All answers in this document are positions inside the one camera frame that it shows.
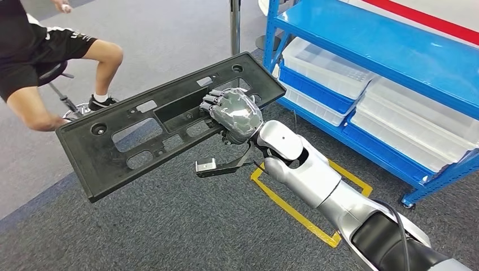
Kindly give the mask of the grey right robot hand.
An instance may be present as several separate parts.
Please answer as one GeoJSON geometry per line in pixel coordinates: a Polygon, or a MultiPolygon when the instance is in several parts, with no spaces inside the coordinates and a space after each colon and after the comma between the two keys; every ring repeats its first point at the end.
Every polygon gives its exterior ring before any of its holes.
{"type": "Polygon", "coordinates": [[[260,108],[243,88],[211,90],[199,108],[227,130],[224,138],[235,145],[247,142],[264,124],[260,108]]]}

